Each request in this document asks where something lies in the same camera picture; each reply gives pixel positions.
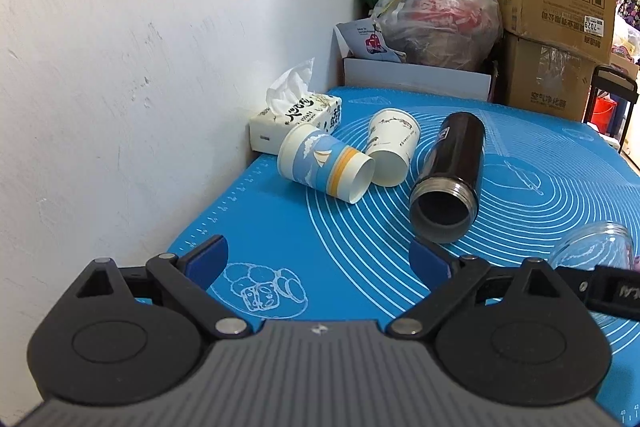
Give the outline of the black utility cart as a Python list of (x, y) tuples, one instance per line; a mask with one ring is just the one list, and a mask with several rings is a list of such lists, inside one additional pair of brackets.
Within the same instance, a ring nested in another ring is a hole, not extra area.
[(634, 106), (639, 100), (638, 84), (619, 68), (597, 66), (582, 121), (600, 133), (617, 153), (623, 153)]

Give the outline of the black thermos flask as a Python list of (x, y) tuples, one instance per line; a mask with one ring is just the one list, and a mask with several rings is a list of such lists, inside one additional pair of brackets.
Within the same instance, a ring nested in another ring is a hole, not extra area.
[(472, 227), (480, 212), (485, 126), (468, 112), (448, 115), (413, 185), (409, 218), (414, 234), (450, 244)]

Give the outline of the blue sailboat paper cup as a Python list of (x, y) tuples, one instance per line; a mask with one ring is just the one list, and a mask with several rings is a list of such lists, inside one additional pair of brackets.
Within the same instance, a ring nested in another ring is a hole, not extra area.
[(374, 159), (311, 124), (283, 140), (277, 159), (283, 178), (356, 204), (372, 182)]

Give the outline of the red bucket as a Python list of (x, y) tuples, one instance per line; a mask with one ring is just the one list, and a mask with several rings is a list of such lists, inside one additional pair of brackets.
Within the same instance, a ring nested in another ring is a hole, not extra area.
[(598, 96), (589, 117), (590, 124), (594, 124), (600, 133), (608, 132), (608, 125), (615, 114), (616, 107), (617, 102), (610, 96)]

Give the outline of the white open box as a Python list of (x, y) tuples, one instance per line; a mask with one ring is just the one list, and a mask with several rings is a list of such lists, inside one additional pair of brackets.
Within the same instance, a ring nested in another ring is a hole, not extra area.
[(399, 53), (386, 44), (368, 18), (337, 24), (335, 35), (345, 86), (491, 100), (491, 75), (401, 62)]

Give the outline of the lower cardboard box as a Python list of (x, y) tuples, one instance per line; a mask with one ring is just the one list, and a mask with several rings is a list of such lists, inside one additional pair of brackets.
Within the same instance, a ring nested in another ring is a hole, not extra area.
[(597, 66), (579, 55), (506, 32), (500, 55), (496, 100), (504, 105), (572, 121), (582, 121)]

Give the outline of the white paper cup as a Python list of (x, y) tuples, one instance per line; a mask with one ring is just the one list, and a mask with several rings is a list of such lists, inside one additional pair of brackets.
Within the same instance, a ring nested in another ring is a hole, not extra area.
[(402, 109), (384, 108), (372, 116), (366, 154), (374, 159), (373, 183), (394, 187), (405, 181), (420, 134), (416, 118)]

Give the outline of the blue silicone baking mat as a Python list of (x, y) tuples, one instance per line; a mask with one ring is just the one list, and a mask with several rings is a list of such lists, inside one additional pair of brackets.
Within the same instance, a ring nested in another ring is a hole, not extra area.
[(455, 256), (518, 265), (550, 256), (570, 231), (613, 221), (639, 232), (639, 179), (612, 147), (584, 124), (475, 101), (416, 93), (342, 89), (337, 139), (368, 142), (380, 109), (399, 108), (420, 124), (407, 178), (371, 185), (347, 204), (278, 173), (270, 155), (256, 159), (172, 244), (183, 254), (207, 237), (229, 243), (229, 271), (210, 290), (252, 322), (262, 319), (375, 319), (416, 303), (428, 288), (413, 273), (410, 244), (437, 239), (464, 216), (461, 202), (438, 194), (412, 205), (410, 195), (442, 121), (469, 112), (485, 126), (480, 207)]

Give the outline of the clear glass jar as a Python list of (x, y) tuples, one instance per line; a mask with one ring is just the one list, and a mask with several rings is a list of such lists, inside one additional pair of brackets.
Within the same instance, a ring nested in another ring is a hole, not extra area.
[(552, 268), (569, 267), (593, 270), (597, 265), (633, 270), (634, 240), (620, 223), (587, 223), (568, 232), (553, 248), (548, 259)]

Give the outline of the clear plastic bag red contents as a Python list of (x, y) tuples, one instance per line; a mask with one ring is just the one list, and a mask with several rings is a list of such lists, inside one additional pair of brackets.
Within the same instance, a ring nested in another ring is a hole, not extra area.
[(408, 63), (469, 72), (502, 34), (498, 0), (378, 0), (371, 17)]

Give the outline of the white tissue pack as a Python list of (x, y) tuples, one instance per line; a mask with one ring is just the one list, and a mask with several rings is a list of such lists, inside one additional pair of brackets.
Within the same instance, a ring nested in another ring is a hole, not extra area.
[(277, 156), (285, 137), (299, 124), (311, 124), (329, 134), (341, 124), (342, 99), (312, 92), (309, 83), (313, 72), (314, 59), (310, 58), (271, 83), (266, 92), (267, 107), (248, 123), (253, 152)]

